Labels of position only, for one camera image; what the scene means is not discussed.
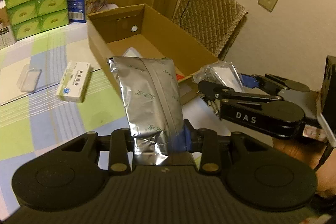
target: checkered tablecloth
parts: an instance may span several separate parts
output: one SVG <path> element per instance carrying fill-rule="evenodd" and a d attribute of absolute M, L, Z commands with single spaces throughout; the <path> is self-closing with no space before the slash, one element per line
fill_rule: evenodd
<path fill-rule="evenodd" d="M 68 61 L 90 62 L 93 72 L 83 103 L 55 97 Z M 42 70 L 37 89 L 16 86 L 24 65 Z M 87 131 L 99 135 L 128 127 L 124 107 L 93 57 L 86 24 L 72 23 L 0 50 L 0 219 L 19 204 L 11 178 L 22 164 Z"/>

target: screw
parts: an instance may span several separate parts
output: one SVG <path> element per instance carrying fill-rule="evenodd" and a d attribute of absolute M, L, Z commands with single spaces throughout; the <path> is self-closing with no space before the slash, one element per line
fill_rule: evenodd
<path fill-rule="evenodd" d="M 117 163 L 117 164 L 112 164 L 111 165 L 111 170 L 114 171 L 114 172 L 123 172 L 126 169 L 127 169 L 126 164 Z"/>
<path fill-rule="evenodd" d="M 218 164 L 207 163 L 202 165 L 202 169 L 207 172 L 216 172 L 219 169 Z"/>

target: wall socket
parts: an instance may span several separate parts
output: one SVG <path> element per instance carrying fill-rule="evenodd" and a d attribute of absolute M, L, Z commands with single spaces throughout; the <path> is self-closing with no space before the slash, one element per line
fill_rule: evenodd
<path fill-rule="evenodd" d="M 269 12 L 273 11 L 277 2 L 278 0 L 258 0 L 258 4 Z"/>

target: wall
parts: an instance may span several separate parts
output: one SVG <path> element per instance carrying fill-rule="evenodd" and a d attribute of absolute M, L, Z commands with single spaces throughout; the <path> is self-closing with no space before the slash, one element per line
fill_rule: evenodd
<path fill-rule="evenodd" d="M 320 89 L 326 56 L 336 56 L 336 0 L 279 0 L 271 13 L 258 0 L 237 1 L 249 14 L 226 60 Z"/>

